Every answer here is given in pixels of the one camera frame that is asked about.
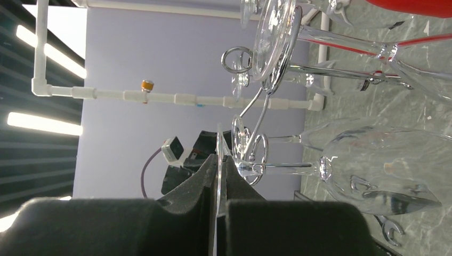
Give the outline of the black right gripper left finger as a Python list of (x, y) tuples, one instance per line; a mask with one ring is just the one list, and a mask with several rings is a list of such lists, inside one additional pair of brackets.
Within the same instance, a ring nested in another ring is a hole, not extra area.
[(1, 234), (1, 255), (207, 255), (217, 156), (160, 199), (35, 198)]

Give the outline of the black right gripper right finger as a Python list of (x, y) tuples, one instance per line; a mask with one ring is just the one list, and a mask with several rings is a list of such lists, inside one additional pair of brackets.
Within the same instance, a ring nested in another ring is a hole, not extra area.
[(217, 255), (388, 255), (350, 204), (267, 201), (230, 156), (217, 172)]

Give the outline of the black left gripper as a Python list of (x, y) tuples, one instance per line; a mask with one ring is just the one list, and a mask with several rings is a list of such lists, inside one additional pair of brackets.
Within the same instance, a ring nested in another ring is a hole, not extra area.
[(193, 176), (211, 154), (216, 154), (216, 132), (201, 131), (193, 147), (185, 148), (179, 167), (168, 164), (161, 193), (166, 195)]

